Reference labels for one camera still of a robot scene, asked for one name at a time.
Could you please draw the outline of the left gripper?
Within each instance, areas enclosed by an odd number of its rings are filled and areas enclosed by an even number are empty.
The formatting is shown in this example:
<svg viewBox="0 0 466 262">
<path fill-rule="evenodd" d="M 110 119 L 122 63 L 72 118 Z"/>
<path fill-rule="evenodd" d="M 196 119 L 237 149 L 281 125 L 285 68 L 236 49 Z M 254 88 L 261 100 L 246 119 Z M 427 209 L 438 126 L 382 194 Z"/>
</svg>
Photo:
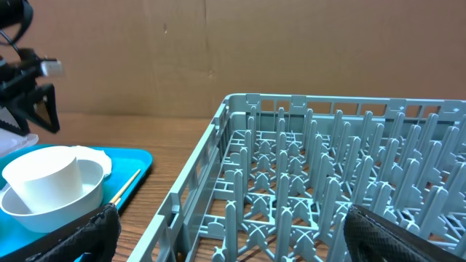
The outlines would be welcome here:
<svg viewBox="0 0 466 262">
<path fill-rule="evenodd" d="M 20 60 L 9 63 L 1 56 L 1 128 L 20 136 L 30 133 L 27 119 L 44 130 L 60 130 L 56 109 L 55 87 L 44 84 L 36 88 L 36 78 L 64 74 L 63 64 L 56 58 L 39 57 L 34 49 L 19 49 Z M 15 98 L 21 107 L 7 108 Z"/>
</svg>

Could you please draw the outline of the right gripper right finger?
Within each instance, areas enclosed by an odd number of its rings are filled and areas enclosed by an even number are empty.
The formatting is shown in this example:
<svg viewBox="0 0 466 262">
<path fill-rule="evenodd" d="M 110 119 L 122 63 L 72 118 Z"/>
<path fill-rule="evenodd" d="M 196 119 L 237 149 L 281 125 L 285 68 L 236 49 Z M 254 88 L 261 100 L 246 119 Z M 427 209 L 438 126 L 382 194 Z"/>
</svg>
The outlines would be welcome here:
<svg viewBox="0 0 466 262">
<path fill-rule="evenodd" d="M 360 205 L 347 212 L 344 240 L 352 262 L 465 262 Z"/>
</svg>

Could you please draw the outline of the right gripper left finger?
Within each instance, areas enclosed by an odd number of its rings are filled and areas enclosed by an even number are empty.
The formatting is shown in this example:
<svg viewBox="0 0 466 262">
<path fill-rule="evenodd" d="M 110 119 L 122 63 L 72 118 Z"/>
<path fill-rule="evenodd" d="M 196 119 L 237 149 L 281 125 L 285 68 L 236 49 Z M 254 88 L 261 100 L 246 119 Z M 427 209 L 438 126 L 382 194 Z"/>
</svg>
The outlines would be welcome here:
<svg viewBox="0 0 466 262">
<path fill-rule="evenodd" d="M 71 235 L 25 261 L 66 262 L 75 261 L 81 255 L 84 255 L 82 261 L 111 261 L 121 228 L 116 206 L 107 204 Z"/>
</svg>

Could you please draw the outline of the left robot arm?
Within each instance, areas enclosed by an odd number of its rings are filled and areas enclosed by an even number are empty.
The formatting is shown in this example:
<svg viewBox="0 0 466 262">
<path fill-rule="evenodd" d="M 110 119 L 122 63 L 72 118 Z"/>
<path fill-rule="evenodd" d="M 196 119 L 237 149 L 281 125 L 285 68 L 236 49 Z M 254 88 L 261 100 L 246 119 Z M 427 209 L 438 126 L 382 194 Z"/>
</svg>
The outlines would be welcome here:
<svg viewBox="0 0 466 262">
<path fill-rule="evenodd" d="M 2 46 L 10 46 L 20 60 L 9 63 L 1 58 L 1 108 L 11 115 L 13 122 L 1 120 L 1 128 L 16 135 L 30 133 L 29 122 L 56 133 L 60 130 L 53 84 L 37 84 L 39 77 L 63 73 L 62 63 L 55 58 L 39 57 L 32 48 L 19 48 L 33 20 L 33 7 L 26 0 L 1 0 L 1 29 L 19 25 L 14 37 L 5 32 Z"/>
</svg>

